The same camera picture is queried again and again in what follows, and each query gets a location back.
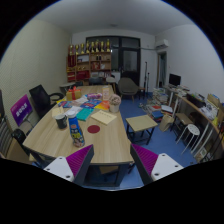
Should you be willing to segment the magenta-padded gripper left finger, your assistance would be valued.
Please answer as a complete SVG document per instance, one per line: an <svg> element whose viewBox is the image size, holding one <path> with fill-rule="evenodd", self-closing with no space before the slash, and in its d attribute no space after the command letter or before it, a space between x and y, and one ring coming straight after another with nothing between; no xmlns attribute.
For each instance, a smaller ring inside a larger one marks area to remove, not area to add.
<svg viewBox="0 0 224 224"><path fill-rule="evenodd" d="M94 147L88 145L68 157L57 157L45 168L45 171L82 185L93 156Z"/></svg>

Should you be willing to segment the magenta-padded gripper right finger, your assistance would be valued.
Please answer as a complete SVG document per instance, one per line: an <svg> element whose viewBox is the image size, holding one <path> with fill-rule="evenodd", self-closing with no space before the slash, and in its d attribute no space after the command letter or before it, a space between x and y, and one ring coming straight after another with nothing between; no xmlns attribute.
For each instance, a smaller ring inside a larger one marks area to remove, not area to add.
<svg viewBox="0 0 224 224"><path fill-rule="evenodd" d="M134 159L144 185L182 169L182 166L166 153L157 155L136 144L130 145L130 154Z"/></svg>

